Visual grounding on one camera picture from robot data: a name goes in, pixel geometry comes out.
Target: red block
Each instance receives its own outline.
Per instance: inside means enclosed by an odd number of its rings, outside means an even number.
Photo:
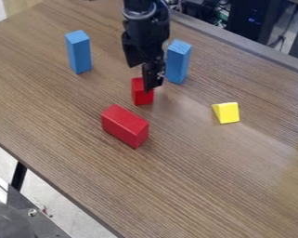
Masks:
[[[132,79],[132,97],[136,106],[150,104],[154,100],[154,90],[147,93],[144,90],[143,78]]]
[[[105,131],[134,149],[149,137],[149,123],[117,104],[101,114],[101,123]]]

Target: blue block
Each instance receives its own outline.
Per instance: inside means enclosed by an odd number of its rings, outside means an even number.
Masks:
[[[168,47],[166,60],[166,77],[169,82],[182,84],[188,73],[192,46],[180,40]]]
[[[65,34],[70,67],[75,73],[92,69],[89,36],[82,30]]]

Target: toy block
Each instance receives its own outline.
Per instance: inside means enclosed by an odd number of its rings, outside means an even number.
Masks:
[[[149,137],[149,123],[117,104],[101,114],[101,123],[105,131],[134,149]]]
[[[150,104],[154,100],[154,90],[149,93],[144,90],[143,78],[132,79],[132,98],[136,106]]]
[[[89,36],[82,30],[65,35],[70,67],[75,73],[83,73],[92,69]]]
[[[221,124],[237,123],[240,120],[237,102],[214,104],[212,107]]]
[[[169,82],[182,84],[188,73],[192,46],[180,40],[174,42],[167,49],[166,77]]]

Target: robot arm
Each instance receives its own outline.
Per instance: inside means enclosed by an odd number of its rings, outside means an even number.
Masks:
[[[130,67],[142,64],[144,87],[161,86],[165,61],[163,43],[170,35],[170,17],[163,0],[124,0],[123,50]]]

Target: yellow triangular prism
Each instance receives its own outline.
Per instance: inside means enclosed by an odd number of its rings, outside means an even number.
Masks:
[[[240,121],[239,105],[237,102],[214,104],[212,107],[221,124],[237,123]]]

